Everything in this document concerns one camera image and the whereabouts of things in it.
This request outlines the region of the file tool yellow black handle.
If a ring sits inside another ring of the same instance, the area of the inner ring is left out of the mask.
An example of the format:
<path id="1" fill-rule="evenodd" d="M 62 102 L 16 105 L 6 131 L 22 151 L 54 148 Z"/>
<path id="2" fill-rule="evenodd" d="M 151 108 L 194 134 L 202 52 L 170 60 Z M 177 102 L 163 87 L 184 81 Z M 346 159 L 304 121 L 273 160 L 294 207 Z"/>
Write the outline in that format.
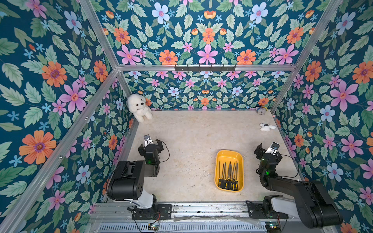
<path id="1" fill-rule="evenodd" d="M 234 183 L 234 185 L 235 185 L 235 190 L 234 191 L 237 191 L 238 190 L 238 166 L 239 166 L 239 164 L 238 164 L 238 162 L 236 162 L 235 163 L 236 164 L 236 170 L 235 170 L 235 183 Z"/>
<path id="2" fill-rule="evenodd" d="M 231 171 L 231 181 L 230 181 L 230 189 L 233 190 L 233 191 L 236 191 L 236 182 L 237 182 L 237 165 L 238 163 L 236 162 L 233 167 L 232 167 L 232 171 Z"/>
<path id="3" fill-rule="evenodd" d="M 223 164 L 223 169 L 222 169 L 222 175 L 221 175 L 221 183 L 220 183 L 220 187 L 222 189 L 226 189 L 226 170 L 227 170 L 227 164 L 226 162 L 224 162 Z"/>
<path id="4" fill-rule="evenodd" d="M 225 188 L 227 190 L 231 189 L 231 163 L 229 163 L 228 169 L 227 169 L 227 176 L 226 176 Z"/>
<path id="5" fill-rule="evenodd" d="M 225 171 L 224 171 L 224 189 L 228 189 L 227 188 L 227 176 L 228 176 L 228 167 L 229 167 L 229 164 L 225 163 Z"/>
<path id="6" fill-rule="evenodd" d="M 234 183 L 235 183 L 235 170 L 236 170 L 236 164 L 234 164 L 233 166 L 232 166 L 232 170 L 233 170 L 233 176 L 232 176 L 232 189 L 231 190 L 235 190 L 235 185 L 234 185 Z"/>
<path id="7" fill-rule="evenodd" d="M 228 167 L 228 176 L 227 176 L 227 188 L 228 190 L 231 190 L 232 189 L 232 176 L 233 176 L 233 170 L 232 170 L 232 165 L 229 164 L 229 167 Z"/>
<path id="8" fill-rule="evenodd" d="M 219 161 L 218 187 L 221 187 L 221 163 Z"/>
<path id="9" fill-rule="evenodd" d="M 226 163 L 223 163 L 221 175 L 219 179 L 219 187 L 222 189 L 225 188 L 225 173 L 226 173 Z"/>

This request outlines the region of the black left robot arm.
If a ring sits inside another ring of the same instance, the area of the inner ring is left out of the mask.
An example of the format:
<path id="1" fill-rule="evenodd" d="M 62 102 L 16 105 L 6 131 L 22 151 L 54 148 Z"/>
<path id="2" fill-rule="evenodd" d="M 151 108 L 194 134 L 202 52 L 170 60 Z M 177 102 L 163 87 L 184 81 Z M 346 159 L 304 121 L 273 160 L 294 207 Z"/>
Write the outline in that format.
<path id="1" fill-rule="evenodd" d="M 160 170 L 159 154 L 164 150 L 160 140 L 147 141 L 138 148 L 143 160 L 120 161 L 107 185 L 109 199 L 129 202 L 137 209 L 155 209 L 156 197 L 145 190 L 145 178 L 155 178 Z"/>

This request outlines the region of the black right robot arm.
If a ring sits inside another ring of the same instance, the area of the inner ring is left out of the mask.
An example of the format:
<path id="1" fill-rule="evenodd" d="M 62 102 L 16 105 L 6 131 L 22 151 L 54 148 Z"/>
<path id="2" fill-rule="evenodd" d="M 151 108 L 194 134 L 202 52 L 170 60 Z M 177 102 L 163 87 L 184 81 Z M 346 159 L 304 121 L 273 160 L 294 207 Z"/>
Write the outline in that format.
<path id="1" fill-rule="evenodd" d="M 274 142 L 268 149 L 260 144 L 254 151 L 260 160 L 256 172 L 262 186 L 293 197 L 293 200 L 270 198 L 272 209 L 299 218 L 310 229 L 342 224 L 342 214 L 319 181 L 298 181 L 277 174 L 276 167 L 282 160 L 278 149 L 279 144 Z"/>

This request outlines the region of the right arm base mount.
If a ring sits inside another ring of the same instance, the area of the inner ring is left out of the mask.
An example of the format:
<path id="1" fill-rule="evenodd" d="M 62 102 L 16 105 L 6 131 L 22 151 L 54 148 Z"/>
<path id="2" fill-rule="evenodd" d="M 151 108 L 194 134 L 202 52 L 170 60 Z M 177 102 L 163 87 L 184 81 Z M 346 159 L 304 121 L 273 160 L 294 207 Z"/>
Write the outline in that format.
<path id="1" fill-rule="evenodd" d="M 277 212 L 272 207 L 271 200 L 280 195 L 265 196 L 263 202 L 245 201 L 248 209 L 249 218 L 253 219 L 286 219 L 287 214 Z"/>

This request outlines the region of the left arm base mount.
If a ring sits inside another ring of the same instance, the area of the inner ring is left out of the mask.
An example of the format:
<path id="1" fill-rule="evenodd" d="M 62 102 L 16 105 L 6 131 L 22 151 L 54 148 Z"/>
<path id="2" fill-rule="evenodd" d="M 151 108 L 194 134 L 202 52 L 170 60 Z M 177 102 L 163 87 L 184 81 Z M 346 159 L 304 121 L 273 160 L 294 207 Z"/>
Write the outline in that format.
<path id="1" fill-rule="evenodd" d="M 171 219 L 173 206 L 155 202 L 149 209 L 140 209 L 137 206 L 128 207 L 133 220 L 168 220 Z"/>

